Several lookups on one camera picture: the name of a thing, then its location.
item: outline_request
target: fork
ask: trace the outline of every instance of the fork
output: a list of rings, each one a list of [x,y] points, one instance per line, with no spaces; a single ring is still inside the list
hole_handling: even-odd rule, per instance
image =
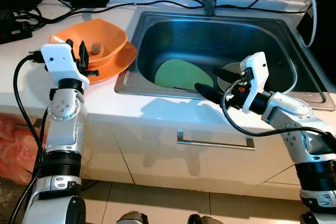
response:
[[[91,46],[90,53],[93,55],[99,54],[101,50],[101,44],[100,43],[93,43]]]

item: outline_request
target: orange bowl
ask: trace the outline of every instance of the orange bowl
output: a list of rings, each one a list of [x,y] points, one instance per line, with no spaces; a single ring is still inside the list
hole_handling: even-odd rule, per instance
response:
[[[100,18],[71,26],[50,37],[50,43],[65,42],[71,39],[74,43],[74,54],[79,58],[79,45],[84,41],[89,52],[89,66],[100,66],[110,60],[126,44],[127,34],[118,26]],[[93,54],[91,46],[100,43],[100,52]]]

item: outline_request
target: orange plate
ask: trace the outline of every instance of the orange plate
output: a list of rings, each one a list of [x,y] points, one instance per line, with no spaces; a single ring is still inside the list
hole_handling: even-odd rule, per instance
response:
[[[125,70],[136,58],[136,48],[131,43],[116,53],[108,62],[98,67],[89,67],[89,70],[99,70],[99,76],[89,76],[90,84],[107,80]]]
[[[89,20],[71,26],[50,37],[50,43],[65,42],[71,39],[74,43],[74,54],[78,56],[79,45],[84,41],[89,51],[89,66],[99,66],[107,63],[126,44],[127,34],[118,26],[100,18]],[[100,43],[99,54],[91,54],[94,43]]]

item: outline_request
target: white cable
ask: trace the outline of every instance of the white cable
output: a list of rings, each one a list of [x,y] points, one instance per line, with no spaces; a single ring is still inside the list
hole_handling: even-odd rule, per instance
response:
[[[313,6],[313,32],[311,34],[311,38],[310,38],[310,42],[308,45],[306,45],[306,43],[303,41],[303,38],[301,38],[302,40],[302,44],[304,47],[310,47],[315,39],[315,34],[316,34],[316,27],[317,27],[317,7],[316,7],[316,0],[311,0],[312,6]]]

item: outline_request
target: stainless steel sink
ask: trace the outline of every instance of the stainless steel sink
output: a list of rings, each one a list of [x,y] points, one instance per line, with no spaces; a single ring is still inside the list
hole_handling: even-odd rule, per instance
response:
[[[138,48],[138,56],[118,76],[116,92],[201,99],[194,91],[154,84],[160,65],[169,59],[186,60],[208,73],[214,87],[219,89],[217,78],[212,74],[214,66],[240,62],[248,55],[263,51],[269,68],[266,90],[288,93],[317,109],[335,109],[282,20],[143,12],[132,43]]]

